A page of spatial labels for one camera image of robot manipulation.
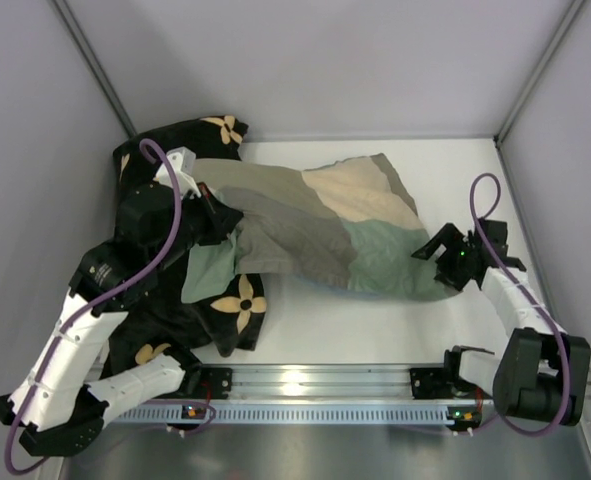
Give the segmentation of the white pillow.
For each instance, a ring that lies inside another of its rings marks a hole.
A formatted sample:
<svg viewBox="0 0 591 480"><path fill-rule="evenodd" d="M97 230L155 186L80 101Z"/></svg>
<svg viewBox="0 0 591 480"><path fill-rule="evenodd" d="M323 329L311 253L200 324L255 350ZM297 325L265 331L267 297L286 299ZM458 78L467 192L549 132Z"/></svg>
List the white pillow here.
<svg viewBox="0 0 591 480"><path fill-rule="evenodd" d="M329 294L346 295L346 296L355 295L355 292L354 291L347 290L347 289L344 289L344 288L340 288L340 287L337 287L337 286L326 285L326 284L319 283L319 282L316 282L316 281L313 281L313 280L310 280L310 279L307 279L307 278L304 278L304 277L297 276L296 279L300 283L302 283L304 285L307 285L308 287L315 288L315 289L318 289L320 291L323 291L323 292L326 292L326 293L329 293Z"/></svg>

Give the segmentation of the patchwork green beige pillowcase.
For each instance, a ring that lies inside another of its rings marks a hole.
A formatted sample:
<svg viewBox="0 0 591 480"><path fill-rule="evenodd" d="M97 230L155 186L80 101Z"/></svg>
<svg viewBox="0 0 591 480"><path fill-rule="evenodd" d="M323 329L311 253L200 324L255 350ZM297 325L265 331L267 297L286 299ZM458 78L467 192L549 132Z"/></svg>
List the patchwork green beige pillowcase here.
<svg viewBox="0 0 591 480"><path fill-rule="evenodd" d="M308 170L199 159L193 176L242 218L223 243L190 250L184 303L223 293L241 274L416 302L457 293L437 281L434 263L413 258L429 234L384 154Z"/></svg>

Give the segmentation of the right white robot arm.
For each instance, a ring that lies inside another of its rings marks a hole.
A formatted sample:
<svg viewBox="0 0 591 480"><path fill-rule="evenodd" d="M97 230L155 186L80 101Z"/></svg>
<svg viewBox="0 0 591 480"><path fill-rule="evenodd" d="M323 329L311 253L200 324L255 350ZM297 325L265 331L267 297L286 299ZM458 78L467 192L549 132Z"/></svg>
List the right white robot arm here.
<svg viewBox="0 0 591 480"><path fill-rule="evenodd" d="M503 221L480 218L468 233L447 223L412 254L433 258L436 280L448 287L475 283L508 336L501 355L460 345L445 351L442 377L460 391L479 388L504 417L574 426L583 412L591 347L552 319L523 262L509 255L507 239Z"/></svg>

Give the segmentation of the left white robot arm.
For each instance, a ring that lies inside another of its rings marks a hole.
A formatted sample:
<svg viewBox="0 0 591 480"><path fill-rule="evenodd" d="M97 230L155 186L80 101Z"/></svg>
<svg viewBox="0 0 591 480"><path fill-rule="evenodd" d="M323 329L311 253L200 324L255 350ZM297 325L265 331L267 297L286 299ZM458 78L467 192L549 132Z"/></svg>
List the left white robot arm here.
<svg viewBox="0 0 591 480"><path fill-rule="evenodd" d="M120 203L115 235L87 252L73 275L50 340L24 383L0 396L0 421L33 457L70 457L124 412L159 395L188 390L199 360L171 345L148 363L101 381L86 380L95 358L161 272L196 245L227 240L242 220L199 184L183 196L156 183Z"/></svg>

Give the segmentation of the black floral pillow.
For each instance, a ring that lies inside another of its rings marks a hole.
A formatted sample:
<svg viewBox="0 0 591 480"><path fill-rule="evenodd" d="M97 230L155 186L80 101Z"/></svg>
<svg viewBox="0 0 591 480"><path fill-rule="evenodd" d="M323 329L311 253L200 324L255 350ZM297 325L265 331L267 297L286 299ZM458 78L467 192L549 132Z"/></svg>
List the black floral pillow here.
<svg viewBox="0 0 591 480"><path fill-rule="evenodd" d="M241 159L239 147L249 126L235 116L211 115L162 126L135 136L113 151L118 198L153 180L157 167L141 154L139 143L154 140L169 152L185 147L199 159ZM189 255L159 277L158 288L133 307L108 341L102 378L145 364L172 346L194 351L212 344L222 357L253 351L267 310L258 274L237 275L223 292L193 304L181 302Z"/></svg>

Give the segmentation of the left corner aluminium profile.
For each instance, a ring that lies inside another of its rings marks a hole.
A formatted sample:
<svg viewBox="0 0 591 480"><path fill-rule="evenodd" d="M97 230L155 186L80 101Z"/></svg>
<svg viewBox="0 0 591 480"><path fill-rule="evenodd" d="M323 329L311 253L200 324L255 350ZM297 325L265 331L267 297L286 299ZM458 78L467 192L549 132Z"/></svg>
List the left corner aluminium profile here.
<svg viewBox="0 0 591 480"><path fill-rule="evenodd" d="M48 0L47 3L75 45L122 130L128 137L134 137L137 129L69 2Z"/></svg>

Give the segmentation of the corner aluminium profile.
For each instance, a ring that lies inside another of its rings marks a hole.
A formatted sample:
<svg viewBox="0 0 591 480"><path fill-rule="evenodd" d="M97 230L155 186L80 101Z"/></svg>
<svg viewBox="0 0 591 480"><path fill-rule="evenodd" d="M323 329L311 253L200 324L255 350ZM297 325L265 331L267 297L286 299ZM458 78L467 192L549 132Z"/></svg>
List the corner aluminium profile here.
<svg viewBox="0 0 591 480"><path fill-rule="evenodd" d="M47 3L75 45L122 130L128 137L134 137L137 129L69 2L48 0Z"/></svg>
<svg viewBox="0 0 591 480"><path fill-rule="evenodd" d="M572 0L563 11L560 19L555 24L552 33L545 42L540 55L533 68L528 73L525 81L519 89L518 95L512 102L508 112L504 116L500 127L493 137L497 149L501 149L511 131L514 129L523 110L528 105L531 97L536 92L538 85L543 80L547 70L561 50L569 32L573 29L578 18L589 4L587 0Z"/></svg>

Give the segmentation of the right corner aluminium profile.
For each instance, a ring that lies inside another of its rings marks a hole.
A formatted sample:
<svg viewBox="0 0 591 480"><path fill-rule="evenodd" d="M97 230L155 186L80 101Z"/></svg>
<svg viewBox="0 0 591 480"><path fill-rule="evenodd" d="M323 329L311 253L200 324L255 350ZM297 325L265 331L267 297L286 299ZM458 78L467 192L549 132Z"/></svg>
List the right corner aluminium profile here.
<svg viewBox="0 0 591 480"><path fill-rule="evenodd" d="M540 55L533 68L528 73L525 81L519 89L518 95L512 102L508 112L504 116L500 127L493 137L497 149L501 149L511 131L514 129L523 110L528 105L531 97L536 92L538 85L543 80L547 70L561 50L569 32L573 29L578 18L589 4L587 0L572 0L563 11L560 19L555 24L552 33L545 42Z"/></svg>

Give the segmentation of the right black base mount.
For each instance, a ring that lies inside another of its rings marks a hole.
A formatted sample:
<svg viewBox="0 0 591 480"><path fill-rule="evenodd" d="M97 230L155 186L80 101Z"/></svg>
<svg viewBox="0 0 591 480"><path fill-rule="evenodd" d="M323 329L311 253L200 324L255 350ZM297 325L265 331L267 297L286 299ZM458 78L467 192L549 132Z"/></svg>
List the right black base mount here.
<svg viewBox="0 0 591 480"><path fill-rule="evenodd" d="M409 370L411 393L415 400L448 399L451 390L443 368L421 367Z"/></svg>

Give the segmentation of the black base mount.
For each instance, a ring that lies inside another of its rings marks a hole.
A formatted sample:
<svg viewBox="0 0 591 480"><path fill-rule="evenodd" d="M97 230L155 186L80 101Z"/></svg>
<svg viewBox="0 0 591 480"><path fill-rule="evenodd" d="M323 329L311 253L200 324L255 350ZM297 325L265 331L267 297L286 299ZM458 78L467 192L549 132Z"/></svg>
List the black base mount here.
<svg viewBox="0 0 591 480"><path fill-rule="evenodd" d="M415 400L448 399L451 390L443 368L421 367L409 370L411 393Z"/></svg>
<svg viewBox="0 0 591 480"><path fill-rule="evenodd" d="M232 389L233 370L226 367L204 367L191 382L188 397L196 400L225 400Z"/></svg>

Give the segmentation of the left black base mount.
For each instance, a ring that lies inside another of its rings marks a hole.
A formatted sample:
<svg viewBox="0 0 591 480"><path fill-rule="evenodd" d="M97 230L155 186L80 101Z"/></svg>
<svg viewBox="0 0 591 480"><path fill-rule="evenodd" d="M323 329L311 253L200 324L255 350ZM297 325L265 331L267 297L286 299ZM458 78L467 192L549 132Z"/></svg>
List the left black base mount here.
<svg viewBox="0 0 591 480"><path fill-rule="evenodd" d="M225 400L232 389L233 370L226 367L204 367L191 382L188 397L196 400Z"/></svg>

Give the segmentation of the aluminium mounting rail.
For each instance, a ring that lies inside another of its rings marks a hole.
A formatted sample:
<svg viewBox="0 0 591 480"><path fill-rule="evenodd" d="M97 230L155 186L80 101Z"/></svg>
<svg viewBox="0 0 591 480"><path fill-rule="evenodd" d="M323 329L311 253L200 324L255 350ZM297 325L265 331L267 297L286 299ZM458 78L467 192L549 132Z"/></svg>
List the aluminium mounting rail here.
<svg viewBox="0 0 591 480"><path fill-rule="evenodd" d="M448 378L448 399L415 400L411 393L411 368L440 365L337 364L337 365L205 365L233 370L232 389L225 400L243 402L375 401L375 402L488 402L490 396L470 384L454 384Z"/></svg>

